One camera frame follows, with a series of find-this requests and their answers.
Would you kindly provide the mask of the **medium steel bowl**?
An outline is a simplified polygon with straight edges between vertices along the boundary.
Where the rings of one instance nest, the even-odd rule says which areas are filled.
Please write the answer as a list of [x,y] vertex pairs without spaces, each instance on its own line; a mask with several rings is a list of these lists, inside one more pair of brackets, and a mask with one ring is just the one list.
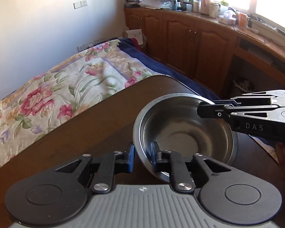
[[148,147],[157,142],[160,150],[177,151],[191,159],[195,153],[233,165],[238,136],[224,120],[200,118],[197,107],[212,101],[194,94],[174,93],[149,102],[138,114],[133,143],[143,165],[158,179],[168,182],[166,172],[153,170]]

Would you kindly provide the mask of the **wooden low cabinet row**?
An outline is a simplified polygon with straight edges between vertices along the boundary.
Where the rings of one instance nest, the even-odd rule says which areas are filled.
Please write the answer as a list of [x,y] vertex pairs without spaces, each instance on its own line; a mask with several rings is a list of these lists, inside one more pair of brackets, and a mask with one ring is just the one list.
[[147,55],[202,84],[221,98],[239,92],[285,89],[285,48],[245,28],[194,12],[125,8],[128,29],[141,29]]

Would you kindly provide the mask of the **floral quilted bed cover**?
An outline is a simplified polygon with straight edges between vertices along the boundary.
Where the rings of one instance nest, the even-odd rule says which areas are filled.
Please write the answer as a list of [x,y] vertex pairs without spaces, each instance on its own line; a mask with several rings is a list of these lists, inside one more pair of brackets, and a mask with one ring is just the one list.
[[0,167],[55,128],[156,74],[110,40],[75,54],[0,101]]

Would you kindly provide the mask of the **dark blue bed blanket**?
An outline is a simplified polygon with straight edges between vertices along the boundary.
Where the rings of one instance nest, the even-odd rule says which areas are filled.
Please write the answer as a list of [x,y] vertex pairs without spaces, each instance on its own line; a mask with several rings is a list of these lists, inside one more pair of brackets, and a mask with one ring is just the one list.
[[120,43],[118,45],[119,49],[121,49],[123,52],[127,53],[130,57],[138,59],[143,65],[145,65],[147,68],[163,74],[163,75],[169,75],[170,77],[180,81],[184,85],[188,86],[191,90],[193,90],[198,95],[205,97],[211,101],[213,100],[219,100],[220,98],[214,94],[209,89],[203,87],[202,85],[198,84],[197,82],[189,79],[188,77],[184,76],[181,73],[178,73],[177,71],[173,70],[170,67],[167,67],[146,54],[144,54],[137,43],[136,39],[128,39],[128,38],[121,38]]

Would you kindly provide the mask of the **white wall socket strip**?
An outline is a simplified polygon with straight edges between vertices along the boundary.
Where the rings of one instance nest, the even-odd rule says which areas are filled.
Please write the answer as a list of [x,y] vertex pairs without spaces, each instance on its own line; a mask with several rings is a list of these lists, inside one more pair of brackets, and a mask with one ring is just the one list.
[[104,41],[105,41],[105,38],[99,38],[97,40],[90,41],[88,43],[84,43],[82,45],[77,46],[77,51],[78,52],[84,51],[84,50],[86,50],[90,47],[93,47],[95,45],[98,45],[99,43],[104,42]]

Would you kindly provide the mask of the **white wall switch panel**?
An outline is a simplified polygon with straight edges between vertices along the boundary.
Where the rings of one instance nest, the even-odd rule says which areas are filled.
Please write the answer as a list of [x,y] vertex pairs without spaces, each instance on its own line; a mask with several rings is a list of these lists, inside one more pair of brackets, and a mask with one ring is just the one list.
[[82,0],[74,3],[74,9],[78,9],[85,6],[87,6],[87,0]]

